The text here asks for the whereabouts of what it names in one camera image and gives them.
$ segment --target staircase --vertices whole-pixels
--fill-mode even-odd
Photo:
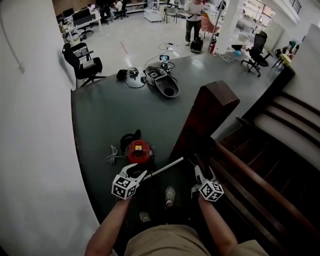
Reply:
[[[216,152],[211,167],[225,195],[240,215],[259,232],[274,253],[312,251],[320,230],[320,172],[290,148],[264,131],[239,119],[240,128],[219,141],[287,199],[314,227],[308,230],[230,159]]]

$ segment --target shoe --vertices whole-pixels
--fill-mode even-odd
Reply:
[[[151,218],[149,216],[148,213],[146,213],[145,211],[142,211],[139,213],[139,218],[140,218],[140,221],[141,222],[150,222],[151,221]]]
[[[172,202],[172,204],[175,204],[176,199],[176,191],[172,186],[168,186],[165,190],[165,204],[167,205],[168,201]]]

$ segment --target tiled floor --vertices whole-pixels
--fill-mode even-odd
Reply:
[[[164,52],[159,49],[162,43],[173,43],[166,54],[171,59],[178,57],[192,56],[196,53],[190,51],[185,46],[186,20],[179,18],[178,22],[173,22],[173,18],[168,17],[168,24],[164,21],[151,23],[144,18],[144,13],[129,14],[129,18],[116,19],[103,24],[103,34],[99,31],[99,26],[92,28],[94,33],[89,33],[84,42],[89,50],[94,51],[92,57],[99,57],[102,61],[102,75],[109,76],[117,73],[120,69],[128,67],[144,67],[145,63]],[[211,34],[206,33],[203,51],[207,52]],[[159,58],[155,58],[150,63],[154,63]]]

